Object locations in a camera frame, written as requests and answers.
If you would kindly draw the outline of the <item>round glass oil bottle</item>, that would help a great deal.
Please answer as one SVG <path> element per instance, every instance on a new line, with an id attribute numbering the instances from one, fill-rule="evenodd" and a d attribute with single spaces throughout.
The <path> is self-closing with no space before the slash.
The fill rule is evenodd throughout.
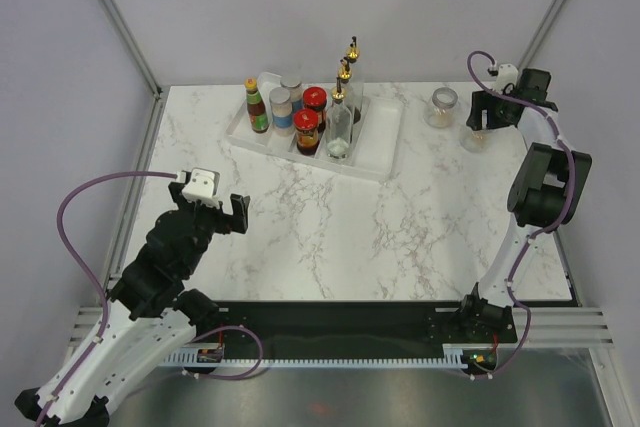
<path id="1" fill-rule="evenodd" d="M 352 114 L 355 114 L 355 93 L 351 82 L 351 67 L 346 58 L 340 60 L 338 77 L 344 92 L 344 102 Z"/>

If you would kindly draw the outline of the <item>glass jar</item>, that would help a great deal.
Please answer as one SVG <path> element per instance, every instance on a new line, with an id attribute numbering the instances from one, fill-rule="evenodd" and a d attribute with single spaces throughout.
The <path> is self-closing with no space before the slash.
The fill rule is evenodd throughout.
<path id="1" fill-rule="evenodd" d="M 474 131 L 467 126 L 460 130 L 459 143 L 468 152 L 482 153 L 490 144 L 491 133 L 486 130 Z"/>
<path id="2" fill-rule="evenodd" d="M 424 109 L 423 120 L 434 128 L 448 128 L 453 123 L 457 104 L 458 94 L 453 89 L 439 87 L 433 92 Z"/>

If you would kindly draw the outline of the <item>green label sauce bottle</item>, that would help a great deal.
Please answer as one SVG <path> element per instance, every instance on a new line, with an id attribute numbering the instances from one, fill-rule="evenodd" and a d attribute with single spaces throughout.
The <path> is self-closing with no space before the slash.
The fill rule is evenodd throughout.
<path id="1" fill-rule="evenodd" d="M 265 133 L 269 129 L 269 118 L 266 106 L 260 94 L 256 78 L 247 78 L 244 82 L 246 92 L 246 109 L 251 129 L 257 133 Z"/>

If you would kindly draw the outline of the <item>blue label spice jar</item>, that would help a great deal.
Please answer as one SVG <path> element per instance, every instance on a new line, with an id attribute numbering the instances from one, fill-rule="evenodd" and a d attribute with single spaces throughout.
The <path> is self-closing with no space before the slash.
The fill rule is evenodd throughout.
<path id="1" fill-rule="evenodd" d="M 294 125 L 290 91 L 284 87 L 275 87 L 269 93 L 269 103 L 275 132 L 281 136 L 291 135 Z"/>

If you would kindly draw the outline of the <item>square clear glass bottle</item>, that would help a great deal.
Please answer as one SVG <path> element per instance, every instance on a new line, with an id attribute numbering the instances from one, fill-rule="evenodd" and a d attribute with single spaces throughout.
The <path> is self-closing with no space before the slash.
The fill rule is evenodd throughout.
<path id="1" fill-rule="evenodd" d="M 353 114 L 346 104 L 346 91 L 340 77 L 332 89 L 332 103 L 327 111 L 326 151 L 334 160 L 344 160 L 351 152 Z"/>

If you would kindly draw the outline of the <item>red lid sauce jar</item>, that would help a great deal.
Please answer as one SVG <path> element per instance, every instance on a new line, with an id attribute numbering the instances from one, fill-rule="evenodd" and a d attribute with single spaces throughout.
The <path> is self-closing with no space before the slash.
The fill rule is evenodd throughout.
<path id="1" fill-rule="evenodd" d="M 297 150 L 302 155 L 314 155 L 319 145 L 318 114 L 311 109 L 303 108 L 295 113 L 293 123 L 296 130 Z"/>

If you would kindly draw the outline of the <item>blue label seasoning jar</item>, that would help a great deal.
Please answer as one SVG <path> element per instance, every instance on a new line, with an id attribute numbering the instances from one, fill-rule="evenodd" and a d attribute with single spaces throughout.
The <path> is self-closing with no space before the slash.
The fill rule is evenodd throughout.
<path id="1" fill-rule="evenodd" d="M 289 91 L 293 113 L 297 113 L 304 106 L 301 77 L 298 74 L 285 74 L 280 78 L 280 85 Z"/>

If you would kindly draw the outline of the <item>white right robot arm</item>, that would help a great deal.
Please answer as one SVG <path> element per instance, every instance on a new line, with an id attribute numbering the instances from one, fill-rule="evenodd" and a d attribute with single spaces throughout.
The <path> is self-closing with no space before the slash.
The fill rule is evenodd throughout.
<path id="1" fill-rule="evenodd" d="M 548 101 L 550 73 L 492 64 L 492 86 L 472 95 L 467 127 L 474 133 L 513 127 L 527 153 L 509 190 L 510 221 L 498 253 L 485 275 L 461 301 L 451 325 L 472 342 L 515 338 L 515 290 L 540 238 L 574 216 L 592 158 L 573 149 Z"/>

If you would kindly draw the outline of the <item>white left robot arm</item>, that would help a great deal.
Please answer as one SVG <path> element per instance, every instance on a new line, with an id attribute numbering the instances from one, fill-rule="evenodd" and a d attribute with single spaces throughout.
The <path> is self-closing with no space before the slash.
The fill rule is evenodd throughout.
<path id="1" fill-rule="evenodd" d="M 211 179 L 188 175 L 169 185 L 175 209 L 163 213 L 134 261 L 105 297 L 101 319 L 71 360 L 14 404 L 38 426 L 106 426 L 138 384 L 170 354 L 226 331 L 219 307 L 184 283 L 216 234 L 248 229 L 247 196 L 225 213 Z"/>

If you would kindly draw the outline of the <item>square dark sauce bottle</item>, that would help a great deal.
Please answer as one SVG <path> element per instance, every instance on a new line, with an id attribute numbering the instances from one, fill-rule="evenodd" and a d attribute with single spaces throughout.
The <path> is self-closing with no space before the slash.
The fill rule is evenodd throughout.
<path id="1" fill-rule="evenodd" d="M 357 124 L 361 120 L 362 116 L 362 104 L 363 104 L 363 74 L 362 67 L 359 63 L 360 50 L 357 41 L 357 37 L 353 36 L 351 43 L 346 51 L 345 59 L 349 65 L 349 71 L 351 73 L 350 85 L 353 91 L 352 104 L 354 107 L 354 123 Z"/>

